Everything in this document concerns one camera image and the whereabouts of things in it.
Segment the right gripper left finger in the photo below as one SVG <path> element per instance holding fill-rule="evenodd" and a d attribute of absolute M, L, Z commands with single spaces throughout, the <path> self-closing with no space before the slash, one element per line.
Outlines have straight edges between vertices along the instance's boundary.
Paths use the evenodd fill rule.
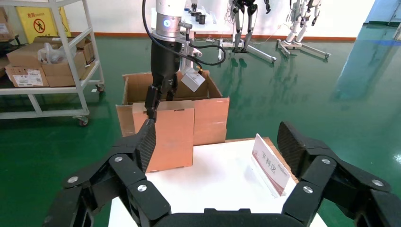
<path fill-rule="evenodd" d="M 145 173 L 156 146 L 153 120 L 117 141 L 101 160 L 63 180 L 45 219 L 45 227 L 91 227 L 94 216 L 119 198 L 140 227 L 153 227 L 171 207 Z"/>

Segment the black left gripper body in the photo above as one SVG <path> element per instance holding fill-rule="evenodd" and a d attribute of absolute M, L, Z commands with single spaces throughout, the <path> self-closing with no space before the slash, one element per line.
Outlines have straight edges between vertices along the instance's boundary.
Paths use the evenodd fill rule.
<path fill-rule="evenodd" d="M 180 52 L 182 44 L 157 39 L 151 46 L 151 73 L 152 86 L 159 89 L 162 94 L 175 94 L 178 87 L 177 72 L 180 68 Z"/>

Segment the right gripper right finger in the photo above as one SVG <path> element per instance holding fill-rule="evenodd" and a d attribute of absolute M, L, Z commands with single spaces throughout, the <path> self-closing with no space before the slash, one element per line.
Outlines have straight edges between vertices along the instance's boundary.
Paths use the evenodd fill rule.
<path fill-rule="evenodd" d="M 401 200 L 382 178 L 339 158 L 321 140 L 302 135 L 291 123 L 281 122 L 278 150 L 298 183 L 282 214 L 311 225 L 323 200 L 333 202 L 357 227 L 398 227 Z"/>

